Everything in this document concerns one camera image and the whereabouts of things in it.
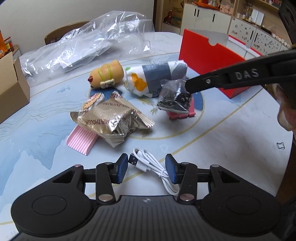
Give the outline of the person's right hand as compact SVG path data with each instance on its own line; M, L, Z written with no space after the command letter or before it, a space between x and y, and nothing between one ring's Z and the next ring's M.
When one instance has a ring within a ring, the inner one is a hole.
M287 95L280 85L272 84L272 86L274 95L280 105L277 121L286 131L293 133L293 143L295 144L295 109L292 108Z

